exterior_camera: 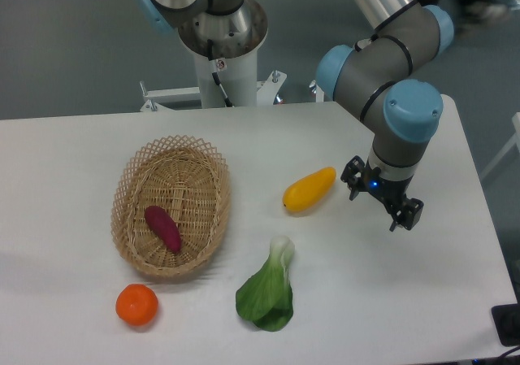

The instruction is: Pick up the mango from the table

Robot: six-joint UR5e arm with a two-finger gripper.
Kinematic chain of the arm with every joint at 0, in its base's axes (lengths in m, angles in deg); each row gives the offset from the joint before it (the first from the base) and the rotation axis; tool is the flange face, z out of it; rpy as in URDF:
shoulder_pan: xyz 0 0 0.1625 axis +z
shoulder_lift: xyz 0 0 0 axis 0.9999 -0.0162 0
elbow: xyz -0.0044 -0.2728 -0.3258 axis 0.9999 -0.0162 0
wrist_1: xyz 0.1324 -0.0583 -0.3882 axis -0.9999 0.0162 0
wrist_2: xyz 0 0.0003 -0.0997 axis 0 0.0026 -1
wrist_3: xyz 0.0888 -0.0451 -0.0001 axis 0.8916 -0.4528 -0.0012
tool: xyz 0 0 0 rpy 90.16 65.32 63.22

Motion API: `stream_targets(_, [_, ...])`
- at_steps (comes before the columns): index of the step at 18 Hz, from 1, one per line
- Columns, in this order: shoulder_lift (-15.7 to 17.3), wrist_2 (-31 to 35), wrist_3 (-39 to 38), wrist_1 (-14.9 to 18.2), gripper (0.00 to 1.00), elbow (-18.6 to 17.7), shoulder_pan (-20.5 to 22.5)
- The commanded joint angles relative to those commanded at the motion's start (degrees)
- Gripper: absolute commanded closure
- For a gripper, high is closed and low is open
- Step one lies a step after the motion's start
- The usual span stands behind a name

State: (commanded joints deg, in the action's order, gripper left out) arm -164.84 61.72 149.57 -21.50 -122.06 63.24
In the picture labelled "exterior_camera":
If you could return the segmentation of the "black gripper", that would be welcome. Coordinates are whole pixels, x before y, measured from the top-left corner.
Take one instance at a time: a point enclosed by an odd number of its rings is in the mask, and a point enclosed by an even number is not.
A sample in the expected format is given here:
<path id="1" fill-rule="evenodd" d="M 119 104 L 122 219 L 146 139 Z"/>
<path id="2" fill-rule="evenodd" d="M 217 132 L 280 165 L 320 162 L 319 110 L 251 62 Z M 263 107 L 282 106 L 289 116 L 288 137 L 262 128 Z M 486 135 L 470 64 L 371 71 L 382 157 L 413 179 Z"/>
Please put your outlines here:
<path id="1" fill-rule="evenodd" d="M 346 163 L 340 180 L 349 189 L 350 201 L 366 191 L 384 205 L 392 217 L 391 232 L 397 227 L 411 230 L 420 220 L 424 203 L 405 196 L 411 182 L 410 176 L 403 180 L 383 178 L 379 167 L 370 161 L 365 165 L 359 156 L 354 156 Z"/>

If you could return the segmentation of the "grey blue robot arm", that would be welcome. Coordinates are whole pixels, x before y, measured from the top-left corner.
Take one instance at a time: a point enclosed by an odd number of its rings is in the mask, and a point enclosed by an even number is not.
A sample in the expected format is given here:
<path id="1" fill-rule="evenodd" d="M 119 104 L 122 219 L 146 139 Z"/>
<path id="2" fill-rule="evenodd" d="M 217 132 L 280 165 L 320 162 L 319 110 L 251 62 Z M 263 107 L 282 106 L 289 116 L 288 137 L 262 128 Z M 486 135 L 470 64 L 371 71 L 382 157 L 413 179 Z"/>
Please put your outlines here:
<path id="1" fill-rule="evenodd" d="M 257 51 L 267 17 L 254 0 L 137 0 L 161 32 L 177 31 L 192 53 L 205 108 L 258 104 Z M 394 227 L 411 229 L 423 203 L 406 190 L 436 133 L 443 99 L 412 74 L 454 36 L 449 15 L 417 0 L 355 0 L 374 30 L 355 47 L 336 46 L 321 59 L 317 86 L 373 132 L 367 160 L 351 159 L 341 179 L 352 196 L 381 202 Z"/>

